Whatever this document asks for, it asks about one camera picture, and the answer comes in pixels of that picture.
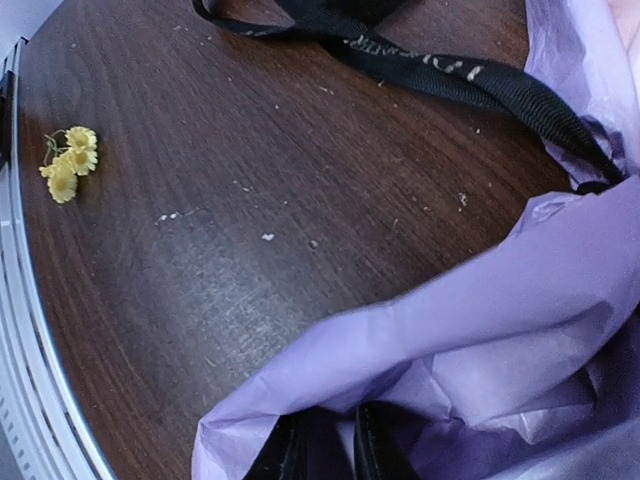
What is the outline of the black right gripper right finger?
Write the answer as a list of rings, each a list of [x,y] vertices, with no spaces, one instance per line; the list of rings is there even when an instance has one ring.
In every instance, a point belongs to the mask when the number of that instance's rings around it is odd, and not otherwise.
[[[386,428],[375,402],[356,409],[354,430],[355,478],[415,480],[419,476]]]

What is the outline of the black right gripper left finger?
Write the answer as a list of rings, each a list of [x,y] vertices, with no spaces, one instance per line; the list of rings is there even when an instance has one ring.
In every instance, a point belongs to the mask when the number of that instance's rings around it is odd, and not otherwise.
[[[280,416],[244,479],[349,479],[339,420],[320,408]]]

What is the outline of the black printed ribbon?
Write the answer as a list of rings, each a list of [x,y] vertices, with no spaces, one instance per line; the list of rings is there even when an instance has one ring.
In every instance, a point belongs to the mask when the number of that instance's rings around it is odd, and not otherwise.
[[[218,1],[196,1],[210,23],[251,38],[313,40],[331,56],[375,80],[415,92],[513,116],[543,140],[561,148],[591,176],[580,194],[601,193],[629,178],[597,143],[585,121],[543,82],[501,62],[405,50],[378,35],[376,27],[402,7],[400,1],[281,1],[288,26],[226,17]]]

